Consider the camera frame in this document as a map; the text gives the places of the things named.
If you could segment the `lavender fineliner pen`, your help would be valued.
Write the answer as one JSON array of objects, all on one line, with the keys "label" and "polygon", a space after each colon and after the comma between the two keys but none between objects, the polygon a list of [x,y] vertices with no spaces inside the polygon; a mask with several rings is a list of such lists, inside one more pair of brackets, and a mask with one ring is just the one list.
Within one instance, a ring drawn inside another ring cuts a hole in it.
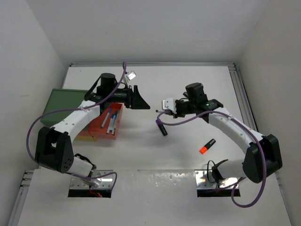
[{"label": "lavender fineliner pen", "polygon": [[103,122],[101,124],[102,129],[107,128],[109,126],[109,122],[110,122],[110,118],[111,118],[111,112],[112,112],[112,109],[110,108],[108,110],[107,114],[105,115],[105,117],[103,119]]}]

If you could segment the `light blue fineliner pen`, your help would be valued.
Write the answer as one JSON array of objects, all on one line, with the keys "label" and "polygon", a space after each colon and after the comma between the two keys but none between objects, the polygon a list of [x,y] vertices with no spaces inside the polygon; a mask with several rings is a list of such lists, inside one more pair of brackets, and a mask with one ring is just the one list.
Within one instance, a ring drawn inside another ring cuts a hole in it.
[{"label": "light blue fineliner pen", "polygon": [[117,126],[117,122],[118,122],[118,116],[119,113],[116,113],[114,121],[113,121],[113,126],[112,126],[112,130],[111,130],[111,134],[114,136],[115,131],[116,131],[116,126]]}]

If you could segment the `violet fineliner pen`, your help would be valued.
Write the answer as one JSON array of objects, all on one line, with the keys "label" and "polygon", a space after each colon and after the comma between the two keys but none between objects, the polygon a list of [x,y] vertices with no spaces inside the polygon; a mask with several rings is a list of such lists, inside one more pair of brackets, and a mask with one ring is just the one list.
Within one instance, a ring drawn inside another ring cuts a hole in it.
[{"label": "violet fineliner pen", "polygon": [[155,110],[156,113],[169,113],[168,110]]}]

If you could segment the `yellow bottom drawer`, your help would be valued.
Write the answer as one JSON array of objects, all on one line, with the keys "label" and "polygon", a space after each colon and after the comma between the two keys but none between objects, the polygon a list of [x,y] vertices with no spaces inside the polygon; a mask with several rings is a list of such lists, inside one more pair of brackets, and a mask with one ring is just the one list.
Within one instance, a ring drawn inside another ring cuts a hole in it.
[{"label": "yellow bottom drawer", "polygon": [[89,133],[80,133],[75,137],[75,140],[95,142],[98,138],[90,135]]}]

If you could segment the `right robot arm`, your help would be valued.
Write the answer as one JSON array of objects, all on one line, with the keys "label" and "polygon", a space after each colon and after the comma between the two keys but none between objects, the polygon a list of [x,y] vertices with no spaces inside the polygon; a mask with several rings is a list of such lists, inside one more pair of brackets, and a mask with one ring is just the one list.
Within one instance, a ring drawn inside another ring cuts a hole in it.
[{"label": "right robot arm", "polygon": [[187,85],[187,101],[175,100],[174,117],[187,114],[198,115],[208,124],[218,128],[235,142],[245,154],[242,160],[223,160],[212,167],[212,178],[216,182],[237,177],[260,183],[283,166],[278,139],[263,135],[231,118],[229,111],[216,99],[209,100],[199,82]]}]

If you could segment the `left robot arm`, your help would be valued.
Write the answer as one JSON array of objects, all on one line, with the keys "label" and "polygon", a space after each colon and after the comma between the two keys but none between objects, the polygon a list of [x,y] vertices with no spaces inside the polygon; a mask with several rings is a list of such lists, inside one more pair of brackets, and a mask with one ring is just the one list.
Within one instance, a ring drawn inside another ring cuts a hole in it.
[{"label": "left robot arm", "polygon": [[34,159],[42,167],[60,173],[73,174],[80,178],[91,176],[95,165],[83,157],[75,156],[72,143],[75,137],[94,119],[101,116],[111,103],[122,103],[126,108],[149,110],[150,106],[141,97],[136,85],[119,88],[112,73],[102,73],[84,95],[78,108],[53,125],[38,132]]}]

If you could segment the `coral drawer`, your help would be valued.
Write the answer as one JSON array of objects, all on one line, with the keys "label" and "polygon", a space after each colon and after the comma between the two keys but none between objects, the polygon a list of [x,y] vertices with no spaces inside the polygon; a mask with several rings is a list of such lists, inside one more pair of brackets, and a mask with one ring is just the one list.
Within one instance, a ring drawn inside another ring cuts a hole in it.
[{"label": "coral drawer", "polygon": [[112,103],[99,117],[90,122],[88,132],[96,138],[117,139],[123,105]]}]

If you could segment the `green top drawer box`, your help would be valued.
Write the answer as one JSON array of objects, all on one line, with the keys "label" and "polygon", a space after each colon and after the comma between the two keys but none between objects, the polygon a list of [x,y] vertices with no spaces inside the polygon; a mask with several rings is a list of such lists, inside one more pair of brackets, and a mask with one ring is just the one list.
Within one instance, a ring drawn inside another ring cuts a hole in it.
[{"label": "green top drawer box", "polygon": [[[78,108],[84,100],[87,90],[80,89],[52,89],[43,114],[60,109]],[[47,115],[40,122],[46,127],[52,127],[65,119],[72,111],[65,111]]]}]

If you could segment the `orange highlighter marker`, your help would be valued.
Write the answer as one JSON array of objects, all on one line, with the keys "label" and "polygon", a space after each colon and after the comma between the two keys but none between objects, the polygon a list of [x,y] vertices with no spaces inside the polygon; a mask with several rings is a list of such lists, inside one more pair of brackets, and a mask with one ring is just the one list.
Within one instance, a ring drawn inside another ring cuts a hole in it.
[{"label": "orange highlighter marker", "polygon": [[201,154],[204,154],[210,147],[212,147],[216,143],[215,139],[211,139],[209,142],[207,142],[200,150],[199,152]]}]

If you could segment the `purple highlighter marker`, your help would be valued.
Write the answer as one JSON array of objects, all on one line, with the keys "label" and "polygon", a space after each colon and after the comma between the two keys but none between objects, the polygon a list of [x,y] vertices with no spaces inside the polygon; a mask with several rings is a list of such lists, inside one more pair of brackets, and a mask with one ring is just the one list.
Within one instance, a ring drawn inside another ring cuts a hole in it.
[{"label": "purple highlighter marker", "polygon": [[167,136],[167,130],[165,129],[165,126],[163,124],[163,122],[160,119],[156,119],[156,124],[160,130],[160,132],[162,133],[163,136]]}]

